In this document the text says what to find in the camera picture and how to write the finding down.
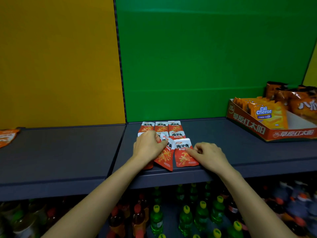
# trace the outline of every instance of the green bottle cap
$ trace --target green bottle cap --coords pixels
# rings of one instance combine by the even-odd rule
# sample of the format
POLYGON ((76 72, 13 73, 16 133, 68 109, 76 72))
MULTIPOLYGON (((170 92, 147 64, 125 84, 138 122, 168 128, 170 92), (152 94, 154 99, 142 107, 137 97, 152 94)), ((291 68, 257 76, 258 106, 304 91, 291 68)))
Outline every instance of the green bottle cap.
POLYGON ((219 229, 214 229, 213 234, 215 238, 221 238, 221 231, 219 229))
POLYGON ((185 214, 188 214, 191 211, 191 209, 189 208, 188 205, 185 205, 183 210, 184 210, 185 214))
POLYGON ((12 221, 17 221, 17 220, 21 220, 21 218, 23 217, 23 211, 19 210, 17 212, 14 213, 12 221))
POLYGON ((235 221, 233 222, 233 227, 237 230, 237 231, 240 231, 242 230, 242 225, 239 221, 235 221))
POLYGON ((200 201, 199 203, 200 207, 205 209, 206 208, 206 202, 205 201, 200 201))
POLYGON ((155 205, 153 207, 153 210, 154 210, 155 213, 158 213, 159 212, 159 205, 155 205))
POLYGON ((224 202, 224 198, 222 196, 217 196, 217 201, 219 203, 223 203, 224 202))

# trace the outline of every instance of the green wall panel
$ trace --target green wall panel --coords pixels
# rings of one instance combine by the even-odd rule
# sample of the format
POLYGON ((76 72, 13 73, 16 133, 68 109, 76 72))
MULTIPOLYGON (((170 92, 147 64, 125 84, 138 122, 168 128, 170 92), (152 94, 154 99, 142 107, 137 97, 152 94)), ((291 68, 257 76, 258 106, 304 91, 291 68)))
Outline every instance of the green wall panel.
POLYGON ((317 0, 116 0, 128 122, 225 116, 302 82, 317 0))

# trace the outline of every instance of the open cardboard tray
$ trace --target open cardboard tray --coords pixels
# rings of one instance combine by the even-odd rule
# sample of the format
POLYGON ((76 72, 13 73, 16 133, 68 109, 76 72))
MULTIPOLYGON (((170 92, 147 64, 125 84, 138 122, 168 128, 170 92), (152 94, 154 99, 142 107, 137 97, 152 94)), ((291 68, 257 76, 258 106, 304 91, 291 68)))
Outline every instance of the open cardboard tray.
POLYGON ((315 124, 289 111, 287 111, 289 129, 269 129, 236 105, 233 99, 229 100, 227 119, 266 142, 305 141, 317 138, 315 124))

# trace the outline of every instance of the yellow wall panel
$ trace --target yellow wall panel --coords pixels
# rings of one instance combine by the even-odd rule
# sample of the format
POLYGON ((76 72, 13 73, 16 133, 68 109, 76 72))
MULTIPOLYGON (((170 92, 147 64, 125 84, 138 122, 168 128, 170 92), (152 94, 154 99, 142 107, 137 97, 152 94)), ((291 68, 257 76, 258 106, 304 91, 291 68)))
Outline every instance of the yellow wall panel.
POLYGON ((317 87, 317 45, 315 46, 303 84, 317 87))
POLYGON ((125 123, 113 0, 1 0, 0 129, 125 123))

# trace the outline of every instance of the person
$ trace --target person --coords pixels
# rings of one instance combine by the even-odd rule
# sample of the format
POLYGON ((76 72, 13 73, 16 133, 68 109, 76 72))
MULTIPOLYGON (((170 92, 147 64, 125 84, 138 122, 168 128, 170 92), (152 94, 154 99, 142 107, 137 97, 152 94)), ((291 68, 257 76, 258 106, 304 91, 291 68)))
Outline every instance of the person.
MULTIPOLYGON (((132 157, 64 215, 43 238, 95 238, 133 178, 168 143, 166 140, 158 143, 159 140, 155 131, 147 131, 139 136, 133 144, 132 157)), ((194 149, 187 148, 186 151, 220 177, 235 200, 253 238, 296 238, 229 164, 216 144, 197 143, 194 149)))

